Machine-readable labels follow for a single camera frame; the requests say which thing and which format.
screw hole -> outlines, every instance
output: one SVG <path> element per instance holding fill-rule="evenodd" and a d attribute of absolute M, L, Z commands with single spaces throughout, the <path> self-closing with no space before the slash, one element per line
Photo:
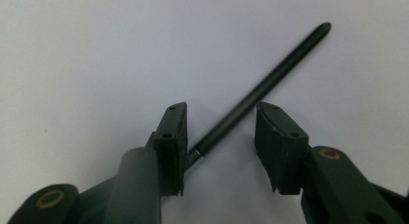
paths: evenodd
<path fill-rule="evenodd" d="M 373 223 L 373 224 L 387 224 L 387 222 L 385 221 L 385 219 L 383 219 L 383 217 L 381 217 L 380 215 L 374 212 L 370 212 L 370 211 L 365 212 L 365 219 L 368 220 L 369 223 Z"/>

white surface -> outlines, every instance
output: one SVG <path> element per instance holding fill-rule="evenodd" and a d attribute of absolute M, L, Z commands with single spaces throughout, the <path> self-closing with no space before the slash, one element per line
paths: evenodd
<path fill-rule="evenodd" d="M 80 191 L 188 103 L 193 146 L 318 24 L 264 101 L 400 194 L 409 182 L 409 0 L 0 0 L 0 223 L 52 183 Z M 272 195 L 255 112 L 162 205 L 163 223 L 305 223 Z"/>

black rod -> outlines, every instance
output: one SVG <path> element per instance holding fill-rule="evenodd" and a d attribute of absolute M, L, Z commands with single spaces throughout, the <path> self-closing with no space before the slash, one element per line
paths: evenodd
<path fill-rule="evenodd" d="M 217 123 L 189 151 L 186 168 L 204 157 L 226 134 L 249 113 L 330 31 L 331 23 L 323 23 L 313 30 L 292 52 L 273 69 L 223 120 Z"/>

white background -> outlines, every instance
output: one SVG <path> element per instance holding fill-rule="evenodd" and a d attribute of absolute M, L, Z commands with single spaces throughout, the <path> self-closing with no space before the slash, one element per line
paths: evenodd
<path fill-rule="evenodd" d="M 166 107 L 189 146 L 302 41 L 327 38 L 264 101 L 371 181 L 409 183 L 409 0 L 0 0 L 0 223 L 52 183 L 114 175 Z M 272 194 L 255 111 L 162 204 L 163 223 L 305 223 Z"/>

metal rod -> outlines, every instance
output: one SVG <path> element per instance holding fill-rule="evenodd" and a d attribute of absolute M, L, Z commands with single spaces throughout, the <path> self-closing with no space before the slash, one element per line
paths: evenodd
<path fill-rule="evenodd" d="M 198 159 L 210 152 L 229 131 L 244 118 L 330 31 L 331 23 L 323 23 L 313 30 L 256 88 L 240 101 L 214 126 L 187 156 L 187 171 Z"/>

